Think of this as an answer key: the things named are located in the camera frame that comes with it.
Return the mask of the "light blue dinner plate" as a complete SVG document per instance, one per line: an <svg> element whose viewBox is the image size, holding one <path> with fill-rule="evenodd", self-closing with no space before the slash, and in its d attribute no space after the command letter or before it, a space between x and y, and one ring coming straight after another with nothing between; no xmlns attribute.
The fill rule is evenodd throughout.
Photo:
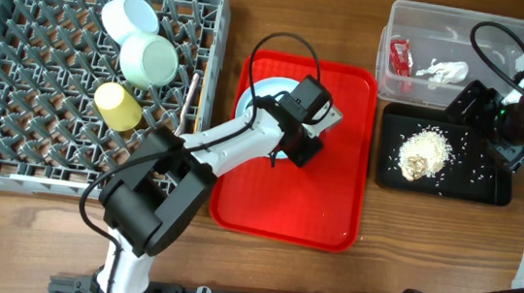
<svg viewBox="0 0 524 293"><path fill-rule="evenodd" d="M267 78L255 83L255 97L271 97L283 91L290 93L298 84L297 81L290 78ZM250 88L248 88L237 103L235 119L226 123L234 125L240 120L249 120L253 113L248 105L250 100L251 92ZM218 148L221 150L221 156L236 158L240 162L245 162L255 157L268 156L276 148L280 148L279 143L283 134L283 131L278 127L277 120L267 111L258 109L252 128L248 128L242 135L222 143ZM278 159L287 159L286 154L281 149L277 156Z"/></svg>

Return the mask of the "white tissue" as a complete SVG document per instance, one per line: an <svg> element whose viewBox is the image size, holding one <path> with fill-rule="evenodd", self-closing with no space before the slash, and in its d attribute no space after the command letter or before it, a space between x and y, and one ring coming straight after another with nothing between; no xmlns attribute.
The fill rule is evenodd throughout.
<svg viewBox="0 0 524 293"><path fill-rule="evenodd" d="M454 62L436 62L433 59L427 69L417 70L416 75L427 76L429 82L436 83L459 83L469 74L469 66L465 61Z"/></svg>

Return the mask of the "rice food scraps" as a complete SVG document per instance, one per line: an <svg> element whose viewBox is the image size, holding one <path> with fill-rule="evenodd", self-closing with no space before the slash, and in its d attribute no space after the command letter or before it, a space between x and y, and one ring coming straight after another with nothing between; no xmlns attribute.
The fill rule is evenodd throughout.
<svg viewBox="0 0 524 293"><path fill-rule="evenodd" d="M450 159L452 147L444 135L420 132L408 138L400 149L400 170L407 180L432 177Z"/></svg>

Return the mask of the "white plastic fork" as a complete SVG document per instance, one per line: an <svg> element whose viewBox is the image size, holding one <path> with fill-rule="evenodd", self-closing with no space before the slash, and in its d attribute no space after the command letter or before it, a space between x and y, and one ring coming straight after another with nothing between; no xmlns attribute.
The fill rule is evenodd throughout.
<svg viewBox="0 0 524 293"><path fill-rule="evenodd" d="M182 109L180 110L180 118L179 118L179 126L175 130L175 135L179 136L184 132L185 126L186 126L186 120L187 120L187 114L189 111L190 103L193 99L193 95L196 92L198 83L200 82L200 74L194 73L192 75L191 83L188 87L188 91L186 93L185 101L183 103Z"/></svg>

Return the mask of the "red snack wrapper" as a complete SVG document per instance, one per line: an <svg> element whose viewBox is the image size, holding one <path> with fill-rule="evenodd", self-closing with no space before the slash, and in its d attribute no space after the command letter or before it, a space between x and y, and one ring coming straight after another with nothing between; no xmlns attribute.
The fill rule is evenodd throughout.
<svg viewBox="0 0 524 293"><path fill-rule="evenodd" d="M392 64L393 73L402 78L410 78L413 62L408 40L402 38L390 40L389 59Z"/></svg>

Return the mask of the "green bowl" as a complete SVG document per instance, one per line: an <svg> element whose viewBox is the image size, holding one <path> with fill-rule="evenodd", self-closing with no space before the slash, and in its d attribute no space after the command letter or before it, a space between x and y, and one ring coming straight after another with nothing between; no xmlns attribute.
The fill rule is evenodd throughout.
<svg viewBox="0 0 524 293"><path fill-rule="evenodd" d="M141 90L169 84L180 63L169 40L143 32L132 34L123 42L118 61L122 75Z"/></svg>

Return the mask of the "yellow plastic cup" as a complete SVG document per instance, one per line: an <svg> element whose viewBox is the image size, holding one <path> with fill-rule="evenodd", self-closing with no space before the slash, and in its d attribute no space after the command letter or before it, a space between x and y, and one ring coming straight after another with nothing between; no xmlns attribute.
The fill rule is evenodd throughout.
<svg viewBox="0 0 524 293"><path fill-rule="evenodd" d="M143 116L139 103L116 82L102 83L97 87L93 100L104 122L118 132L133 129Z"/></svg>

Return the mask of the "light blue small bowl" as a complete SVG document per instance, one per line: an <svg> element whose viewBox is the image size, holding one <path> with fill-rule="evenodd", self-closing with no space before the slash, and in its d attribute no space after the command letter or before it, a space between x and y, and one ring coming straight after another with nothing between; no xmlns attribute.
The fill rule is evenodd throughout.
<svg viewBox="0 0 524 293"><path fill-rule="evenodd" d="M157 14L145 0L112 0L103 6L101 18L108 35L118 45L135 33L159 31Z"/></svg>

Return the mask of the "wooden chopstick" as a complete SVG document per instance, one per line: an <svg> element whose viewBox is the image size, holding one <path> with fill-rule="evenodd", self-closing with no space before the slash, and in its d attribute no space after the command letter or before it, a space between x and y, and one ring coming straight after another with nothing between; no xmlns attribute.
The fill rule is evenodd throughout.
<svg viewBox="0 0 524 293"><path fill-rule="evenodd" d="M195 134L198 132L198 130L200 129L200 120L201 120L201 111L202 111L202 106L201 106L201 102L202 102L202 94L204 92L204 83L206 81L206 77L207 77L207 72L208 72L208 69L207 67L203 70L203 74L202 74L202 77L200 78L200 81L198 82L198 92L197 92L197 111L196 111L196 116L195 116L195 119L194 119L194 125L193 125L193 129L192 129L192 133Z"/></svg>

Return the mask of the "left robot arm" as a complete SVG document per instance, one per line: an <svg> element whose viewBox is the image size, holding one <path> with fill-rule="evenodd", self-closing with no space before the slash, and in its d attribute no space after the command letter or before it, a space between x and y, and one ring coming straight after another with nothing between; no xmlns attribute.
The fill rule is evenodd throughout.
<svg viewBox="0 0 524 293"><path fill-rule="evenodd" d="M290 91L253 96L242 114L205 132L153 130L101 189L111 245L96 293L145 293L154 257L185 230L219 177L280 152L304 166L322 149L321 133L342 118L328 90L306 76Z"/></svg>

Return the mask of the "clear plastic waste bin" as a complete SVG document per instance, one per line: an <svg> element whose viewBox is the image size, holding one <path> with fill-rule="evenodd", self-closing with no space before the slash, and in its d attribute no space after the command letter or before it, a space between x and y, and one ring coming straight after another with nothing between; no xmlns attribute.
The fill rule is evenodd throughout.
<svg viewBox="0 0 524 293"><path fill-rule="evenodd" d="M425 4L408 0L393 3L387 25L382 30L376 64L378 96L390 102L443 109L470 81L481 81L495 88L502 95L511 93L510 86L495 75L476 55L470 44L470 32L475 24L495 21L522 40L524 44L524 19L490 15L442 5ZM410 78L393 73L390 40L402 38L410 45ZM465 61L469 74L459 83L429 82L427 76L417 76L416 71L427 69L436 62Z"/></svg>

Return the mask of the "grey plastic dishwasher rack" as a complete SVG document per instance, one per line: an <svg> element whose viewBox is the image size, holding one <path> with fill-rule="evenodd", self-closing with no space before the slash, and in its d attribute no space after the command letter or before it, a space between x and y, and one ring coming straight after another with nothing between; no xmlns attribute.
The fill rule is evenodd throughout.
<svg viewBox="0 0 524 293"><path fill-rule="evenodd" d="M79 196L155 127L179 126L192 75L207 77L199 131L210 125L231 19L229 0L145 0L177 50L176 77L131 94L141 122L119 133L95 108L96 88L124 84L120 46L102 24L112 0L0 0L0 189Z"/></svg>

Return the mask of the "red plastic serving tray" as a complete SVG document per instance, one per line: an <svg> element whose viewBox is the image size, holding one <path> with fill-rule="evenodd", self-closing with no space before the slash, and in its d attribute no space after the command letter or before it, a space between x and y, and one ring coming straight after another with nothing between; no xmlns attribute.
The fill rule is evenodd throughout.
<svg viewBox="0 0 524 293"><path fill-rule="evenodd" d="M246 62L257 81L283 77L300 81L320 74L343 113L342 121L322 134L323 149L304 168L288 159L263 156L220 177L209 209L226 229L290 244L340 252L352 246L369 165L377 110L377 82L364 70L332 61L319 64L307 56L261 50Z"/></svg>

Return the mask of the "black plastic tray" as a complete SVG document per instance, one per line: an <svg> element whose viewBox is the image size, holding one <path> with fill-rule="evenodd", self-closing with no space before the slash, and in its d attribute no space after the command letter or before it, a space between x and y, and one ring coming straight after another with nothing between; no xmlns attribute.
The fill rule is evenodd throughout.
<svg viewBox="0 0 524 293"><path fill-rule="evenodd" d="M444 135L450 159L434 176L407 180L400 170L403 143L420 132ZM511 174L498 168L472 129L451 123L442 111L391 103L382 111L376 183L431 195L506 206L511 201Z"/></svg>

